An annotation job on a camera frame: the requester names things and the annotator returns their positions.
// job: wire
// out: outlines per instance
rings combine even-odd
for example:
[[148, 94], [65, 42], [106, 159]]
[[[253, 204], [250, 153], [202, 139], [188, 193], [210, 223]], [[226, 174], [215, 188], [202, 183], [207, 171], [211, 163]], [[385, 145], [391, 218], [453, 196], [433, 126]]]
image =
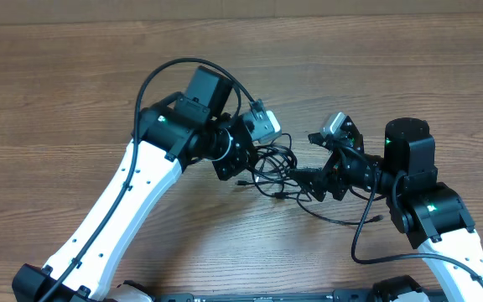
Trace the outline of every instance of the wire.
[[348, 147], [348, 146], [345, 146], [343, 144], [336, 144], [337, 145], [337, 148], [339, 148], [339, 150], [345, 150], [345, 151], [348, 151], [349, 153], [355, 155], [357, 158], [359, 158], [364, 164], [366, 164], [371, 170], [373, 170], [373, 167], [370, 165], [370, 163], [368, 162], [368, 159], [366, 159], [361, 153], [357, 152], [355, 149], [353, 149], [352, 147]]
[[[350, 187], [349, 191], [350, 191], [350, 193], [351, 193], [352, 195], [354, 195], [355, 197], [358, 197], [358, 198], [361, 198], [362, 200], [366, 200], [366, 201], [368, 201], [368, 198], [366, 198], [365, 196], [363, 196], [363, 195], [361, 195], [361, 194], [359, 194], [359, 193], [355, 192], [355, 191], [353, 190], [353, 187]], [[384, 198], [386, 198], [386, 196], [385, 196], [385, 195], [381, 195], [381, 196], [378, 196], [378, 197], [374, 198], [374, 201], [382, 200], [382, 199], [384, 199]]]
[[226, 157], [226, 155], [228, 154], [228, 152], [231, 151], [231, 147], [232, 147], [232, 136], [231, 136], [231, 133], [229, 133], [226, 128], [224, 130], [226, 131], [226, 134], [228, 134], [228, 147], [226, 148], [226, 151], [223, 153], [223, 155], [221, 155], [221, 157], [219, 157], [218, 159], [212, 159], [212, 160], [210, 160], [212, 162], [214, 162], [214, 161], [220, 161], [220, 160], [224, 159]]
[[[348, 222], [348, 221], [337, 221], [335, 219], [330, 219], [330, 218], [327, 218], [327, 217], [323, 217], [319, 214], [316, 214], [312, 211], [310, 211], [309, 209], [307, 209], [306, 207], [304, 207], [300, 202], [299, 202], [299, 196], [301, 195], [302, 192], [299, 192], [298, 193], [298, 196], [296, 198], [296, 201], [298, 202], [298, 206], [303, 209], [303, 211], [306, 211], [307, 213], [309, 213], [310, 215], [318, 218], [318, 219], [321, 219], [323, 221], [327, 221], [327, 222], [330, 222], [330, 223], [336, 223], [336, 224], [340, 224], [342, 226], [357, 226], [359, 225], [360, 222]], [[369, 219], [367, 221], [365, 221], [364, 223], [372, 223], [372, 222], [378, 222], [378, 221], [381, 221], [383, 220], [383, 215], [378, 215], [378, 216], [374, 216], [372, 217], [372, 219]]]
[[[288, 133], [283, 133], [281, 137], [288, 138], [288, 147], [276, 143], [278, 138], [275, 138], [270, 144], [256, 146], [257, 162], [255, 166], [247, 167], [251, 172], [252, 182], [240, 181], [237, 185], [254, 185], [257, 190], [267, 197], [279, 199], [293, 199], [289, 195], [297, 194], [298, 192], [284, 192], [286, 186], [299, 187], [297, 183], [287, 176], [289, 169], [295, 169], [298, 165], [298, 158], [292, 151], [292, 136]], [[262, 185], [275, 184], [279, 185], [280, 190], [274, 193], [267, 193]]]
[[476, 273], [474, 270], [466, 266], [465, 264], [449, 257], [437, 255], [437, 254], [429, 254], [429, 253], [410, 253], [410, 254], [401, 254], [401, 255], [395, 255], [395, 256], [387, 256], [387, 257], [382, 257], [382, 258], [374, 258], [374, 259], [369, 259], [369, 260], [361, 260], [357, 258], [356, 256], [356, 247], [357, 247], [357, 241], [359, 240], [359, 236], [361, 235], [361, 230], [362, 226], [365, 224], [365, 219], [368, 216], [368, 212], [370, 211], [370, 207], [372, 205], [372, 202], [374, 201], [374, 195], [376, 194], [376, 185], [377, 185], [377, 175], [378, 175], [378, 169], [373, 170], [374, 173], [374, 184], [372, 186], [372, 190], [370, 193], [370, 197], [368, 199], [368, 202], [366, 203], [365, 211], [362, 214], [361, 221], [359, 222], [359, 225], [357, 226], [356, 234], [353, 237], [353, 242], [351, 243], [351, 258], [353, 261], [359, 264], [376, 264], [376, 263], [387, 263], [391, 261], [397, 261], [397, 260], [405, 260], [405, 259], [418, 259], [418, 258], [431, 258], [431, 259], [438, 259], [442, 260], [448, 263], [452, 263], [453, 265], [464, 269], [467, 273], [470, 274], [470, 277], [474, 280], [477, 281], [480, 286], [483, 288], [483, 279], [482, 277]]
[[396, 177], [394, 178], [394, 182], [392, 182], [391, 199], [392, 205], [395, 208], [398, 208], [398, 198], [396, 197], [396, 188], [398, 187], [398, 181], [400, 181], [400, 179], [405, 175], [407, 175], [407, 173], [405, 173], [404, 171], [398, 171]]
[[135, 101], [135, 112], [133, 114], [133, 133], [134, 133], [134, 139], [133, 139], [133, 151], [132, 151], [132, 163], [130, 164], [130, 169], [128, 170], [128, 174], [126, 177], [126, 180], [122, 184], [121, 191], [118, 193], [117, 198], [115, 201], [113, 201], [113, 204], [109, 211], [106, 213], [104, 218], [101, 220], [100, 224], [96, 228], [96, 230], [92, 233], [92, 235], [89, 237], [85, 245], [81, 248], [81, 250], [78, 252], [78, 254], [73, 258], [70, 262], [70, 265], [68, 268], [60, 275], [60, 277], [57, 279], [55, 284], [44, 294], [38, 302], [46, 302], [49, 297], [53, 295], [53, 293], [63, 284], [65, 279], [70, 275], [72, 270], [80, 263], [81, 259], [83, 256], [85, 256], [87, 250], [89, 247], [91, 247], [92, 243], [96, 240], [98, 235], [100, 234], [101, 230], [106, 226], [107, 222], [117, 209], [118, 205], [120, 204], [124, 194], [126, 193], [126, 190], [128, 190], [130, 182], [132, 181], [133, 173], [135, 171], [135, 166], [137, 164], [137, 158], [138, 158], [138, 146], [139, 146], [139, 112], [141, 110], [141, 102], [143, 100], [143, 95], [144, 92], [147, 89], [148, 84], [152, 79], [158, 75], [159, 72], [162, 70], [166, 69], [167, 67], [171, 65], [175, 65], [178, 63], [200, 63], [204, 65], [208, 65], [210, 67], [215, 68], [216, 70], [220, 71], [223, 75], [228, 77], [232, 82], [234, 82], [234, 91], [238, 95], [238, 107], [236, 109], [236, 113], [234, 114], [235, 117], [237, 117], [240, 107], [242, 106], [242, 101], [241, 101], [241, 96], [239, 90], [243, 92], [243, 94], [246, 96], [246, 98], [249, 100], [249, 102], [254, 102], [252, 96], [249, 94], [249, 91], [233, 76], [231, 75], [228, 71], [226, 71], [224, 68], [221, 66], [212, 63], [208, 60], [204, 59], [199, 59], [199, 58], [179, 58], [175, 60], [171, 60], [169, 62], [166, 62], [162, 64], [160, 67], [156, 68], [154, 71], [152, 71], [147, 78], [145, 79], [144, 83], [141, 85], [141, 88], [139, 89], [138, 97], [137, 100]]

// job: wood grain surface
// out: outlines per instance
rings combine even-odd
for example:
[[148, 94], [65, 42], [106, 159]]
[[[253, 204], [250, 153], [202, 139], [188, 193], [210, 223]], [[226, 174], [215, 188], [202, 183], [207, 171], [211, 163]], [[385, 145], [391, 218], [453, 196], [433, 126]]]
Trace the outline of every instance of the wood grain surface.
[[[79, 226], [122, 158], [142, 80], [182, 56], [224, 66], [262, 98], [293, 135], [300, 166], [329, 156], [306, 136], [331, 112], [352, 116], [371, 154], [382, 154], [388, 121], [426, 119], [439, 179], [461, 194], [483, 245], [483, 14], [0, 27], [0, 301], [13, 300], [23, 263], [41, 266]], [[182, 91], [194, 68], [166, 70], [144, 103]], [[364, 205], [348, 195], [309, 208], [356, 220]], [[387, 212], [373, 207], [386, 219], [365, 227], [360, 258], [411, 252]], [[422, 261], [353, 263], [353, 234], [197, 164], [146, 220], [114, 284], [314, 292], [410, 274], [439, 287]]]
[[483, 13], [483, 0], [0, 0], [0, 25]]

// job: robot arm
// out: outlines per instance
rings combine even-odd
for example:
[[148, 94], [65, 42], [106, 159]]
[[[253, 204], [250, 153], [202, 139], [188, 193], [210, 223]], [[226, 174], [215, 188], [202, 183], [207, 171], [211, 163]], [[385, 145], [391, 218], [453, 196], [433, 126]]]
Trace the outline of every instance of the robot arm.
[[[44, 265], [44, 268], [51, 268], [49, 276], [52, 279], [58, 279], [68, 268], [72, 258], [81, 250], [112, 206], [114, 196], [117, 196], [126, 179], [132, 150], [133, 144], [130, 143], [115, 176], [85, 220]], [[78, 266], [66, 278], [64, 286], [74, 291], [80, 287], [87, 288], [90, 291], [89, 299], [102, 301], [106, 297], [128, 245], [159, 198], [182, 174], [179, 161], [169, 161], [165, 155], [165, 151], [150, 143], [143, 141], [139, 144], [138, 166], [130, 184], [131, 189], [123, 196], [117, 210]]]
[[[437, 182], [435, 141], [428, 124], [415, 118], [399, 118], [387, 124], [385, 137], [384, 158], [364, 154], [363, 137], [350, 117], [342, 112], [331, 115], [319, 133], [309, 135], [311, 143], [332, 152], [325, 167], [293, 169], [289, 176], [320, 201], [328, 191], [333, 198], [342, 200], [352, 186], [388, 196], [392, 222], [408, 236], [413, 249], [459, 262], [424, 259], [447, 299], [483, 301], [480, 283], [456, 265], [462, 263], [472, 268], [483, 280], [480, 237], [461, 197]], [[391, 260], [379, 258], [358, 263], [386, 261]]]
[[[133, 142], [128, 144], [112, 181], [63, 247], [42, 269], [24, 264], [18, 271], [13, 280], [17, 301], [46, 299], [50, 290], [50, 300], [58, 302], [104, 300], [122, 255], [148, 213], [189, 165], [208, 159], [220, 180], [254, 166], [256, 150], [252, 142], [273, 140], [281, 135], [281, 128], [260, 100], [250, 99], [251, 110], [239, 117], [238, 111], [233, 117], [222, 113], [232, 89], [240, 101], [237, 88], [229, 78], [200, 66], [185, 93], [176, 92], [143, 109], [133, 134], [139, 144], [130, 183], [126, 184], [132, 172]], [[125, 186], [127, 190], [111, 218], [77, 262], [76, 255], [90, 241]], [[62, 285], [54, 287], [55, 280], [63, 280]]]

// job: wooden table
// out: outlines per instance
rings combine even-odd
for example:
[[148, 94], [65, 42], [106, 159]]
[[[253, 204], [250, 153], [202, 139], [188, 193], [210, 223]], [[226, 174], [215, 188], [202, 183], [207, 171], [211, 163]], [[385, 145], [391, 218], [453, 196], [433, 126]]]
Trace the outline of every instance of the wooden table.
[[[371, 154], [382, 153], [388, 121], [428, 120], [439, 179], [464, 198], [483, 245], [483, 14], [0, 27], [0, 301], [13, 300], [23, 263], [42, 265], [78, 227], [121, 160], [143, 79], [182, 56], [215, 61], [262, 98], [293, 135], [300, 166], [328, 158], [307, 134], [330, 112], [352, 116]], [[194, 68], [166, 70], [144, 102], [183, 90]], [[356, 220], [364, 205], [348, 195], [309, 208]], [[387, 212], [383, 202], [371, 211]], [[388, 215], [363, 231], [360, 258], [411, 252]], [[353, 233], [220, 182], [202, 163], [158, 203], [113, 284], [314, 292], [410, 274], [438, 287], [422, 261], [353, 263]]]

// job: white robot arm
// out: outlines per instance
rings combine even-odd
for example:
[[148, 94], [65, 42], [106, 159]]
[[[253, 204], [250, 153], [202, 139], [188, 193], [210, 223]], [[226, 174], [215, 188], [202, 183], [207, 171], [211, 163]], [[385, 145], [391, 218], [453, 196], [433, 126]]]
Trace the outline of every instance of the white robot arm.
[[[478, 232], [462, 228], [441, 234], [441, 241], [427, 239], [418, 247], [420, 253], [432, 253], [460, 261], [483, 278], [483, 251]], [[483, 288], [470, 274], [452, 263], [425, 258], [449, 301], [483, 301]]]
[[[85, 220], [44, 265], [52, 268], [51, 278], [58, 279], [68, 268], [72, 258], [81, 250], [111, 208], [114, 196], [117, 196], [127, 177], [132, 150], [133, 143], [130, 143], [115, 176]], [[111, 219], [89, 247], [80, 264], [66, 278], [64, 286], [76, 292], [82, 286], [89, 289], [89, 299], [102, 301], [106, 298], [113, 275], [128, 245], [159, 198], [182, 174], [179, 161], [169, 161], [165, 155], [164, 150], [150, 143], [139, 144], [138, 165], [130, 183], [131, 189], [123, 196]]]

